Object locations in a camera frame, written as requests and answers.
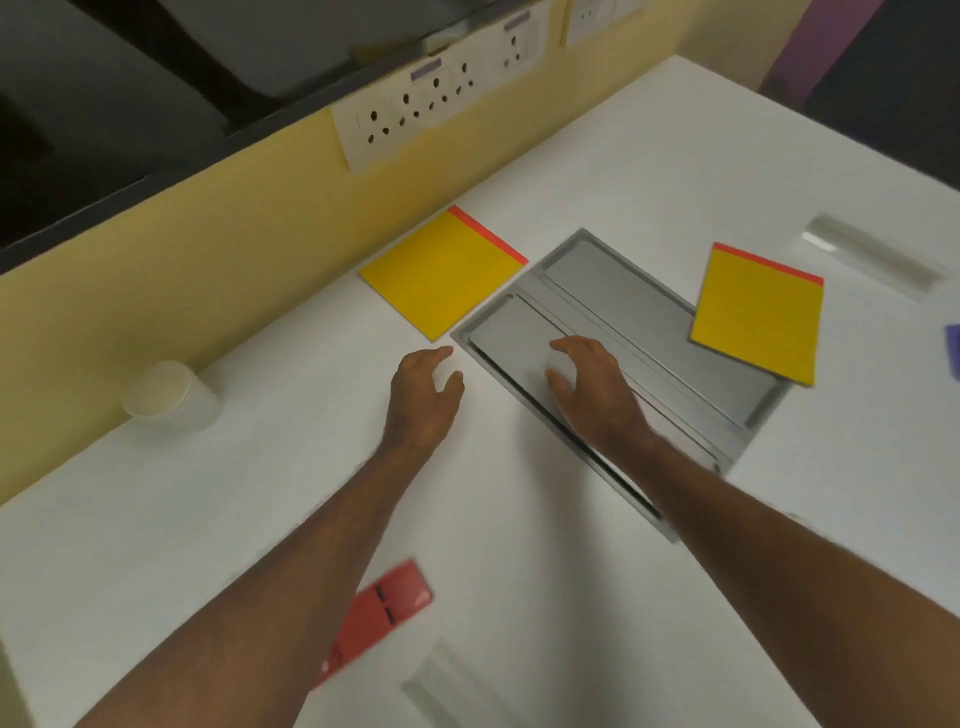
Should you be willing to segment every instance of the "purple object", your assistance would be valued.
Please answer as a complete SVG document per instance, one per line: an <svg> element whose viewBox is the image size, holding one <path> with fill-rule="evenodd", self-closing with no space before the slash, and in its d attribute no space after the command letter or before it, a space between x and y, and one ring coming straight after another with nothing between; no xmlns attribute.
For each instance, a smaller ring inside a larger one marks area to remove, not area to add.
<svg viewBox="0 0 960 728"><path fill-rule="evenodd" d="M764 85L776 80L786 94L778 101L802 107L881 5L883 0L813 0Z"/></svg>
<svg viewBox="0 0 960 728"><path fill-rule="evenodd" d="M947 327L947 355L954 379L960 379L960 324Z"/></svg>

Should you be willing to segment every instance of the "red booklet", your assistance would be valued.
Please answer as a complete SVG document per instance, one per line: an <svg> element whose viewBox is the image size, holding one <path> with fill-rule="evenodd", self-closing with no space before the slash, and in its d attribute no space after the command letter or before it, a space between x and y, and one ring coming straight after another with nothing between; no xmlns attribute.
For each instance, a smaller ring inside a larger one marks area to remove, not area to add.
<svg viewBox="0 0 960 728"><path fill-rule="evenodd" d="M411 559L357 593L324 662L318 686L433 603L417 563Z"/></svg>

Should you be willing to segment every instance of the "white plastic cup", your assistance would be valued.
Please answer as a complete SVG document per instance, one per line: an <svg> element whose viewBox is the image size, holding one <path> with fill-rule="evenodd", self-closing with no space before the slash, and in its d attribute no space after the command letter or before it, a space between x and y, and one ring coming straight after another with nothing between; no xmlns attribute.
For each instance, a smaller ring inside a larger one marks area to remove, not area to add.
<svg viewBox="0 0 960 728"><path fill-rule="evenodd" d="M220 398L178 361L161 361L145 371L123 401L138 420L193 432L213 425L221 406Z"/></svg>

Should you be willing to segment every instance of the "purple wall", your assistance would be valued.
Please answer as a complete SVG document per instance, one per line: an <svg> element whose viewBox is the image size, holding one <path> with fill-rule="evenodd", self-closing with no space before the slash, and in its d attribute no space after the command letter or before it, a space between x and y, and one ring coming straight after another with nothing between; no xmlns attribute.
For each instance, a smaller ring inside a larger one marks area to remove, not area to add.
<svg viewBox="0 0 960 728"><path fill-rule="evenodd" d="M813 0L774 62L763 92L798 109L883 0Z"/></svg>

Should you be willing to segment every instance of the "white desk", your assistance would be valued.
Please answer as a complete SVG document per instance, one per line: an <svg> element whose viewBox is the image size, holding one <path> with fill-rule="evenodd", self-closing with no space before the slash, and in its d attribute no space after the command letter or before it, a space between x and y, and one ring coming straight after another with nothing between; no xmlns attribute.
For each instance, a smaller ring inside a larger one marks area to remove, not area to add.
<svg viewBox="0 0 960 728"><path fill-rule="evenodd" d="M532 260L586 227L692 301L713 241L796 264L820 212L960 270L960 195L680 59L457 204ZM823 272L817 387L791 391L732 481L960 613L943 344L960 287L915 304ZM163 442L124 425L0 509L0 639L37 726L70 725L343 483L423 344L345 276L208 370L213 428ZM398 685L443 636L538 726L813 725L689 554L456 364L461 414L369 573L414 555L436 602L300 724L422 725Z"/></svg>

